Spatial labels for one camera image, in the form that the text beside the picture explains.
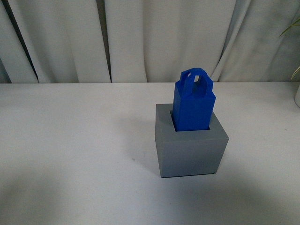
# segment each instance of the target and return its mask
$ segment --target tabletop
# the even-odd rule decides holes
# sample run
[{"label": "tabletop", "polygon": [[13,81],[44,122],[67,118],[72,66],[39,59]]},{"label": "tabletop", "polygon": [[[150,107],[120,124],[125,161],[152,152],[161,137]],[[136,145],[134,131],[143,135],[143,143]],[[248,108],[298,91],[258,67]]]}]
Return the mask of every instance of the tabletop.
[{"label": "tabletop", "polygon": [[0,84],[0,224],[300,224],[298,86],[215,83],[217,173],[162,179],[174,83]]}]

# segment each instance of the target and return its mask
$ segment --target blue block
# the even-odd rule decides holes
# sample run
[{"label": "blue block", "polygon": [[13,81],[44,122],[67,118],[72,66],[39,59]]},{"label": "blue block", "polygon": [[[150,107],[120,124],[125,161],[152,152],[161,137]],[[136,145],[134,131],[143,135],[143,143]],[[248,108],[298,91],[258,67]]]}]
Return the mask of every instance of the blue block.
[{"label": "blue block", "polygon": [[175,83],[172,119],[176,131],[208,130],[216,96],[213,81],[201,68],[181,73]]}]

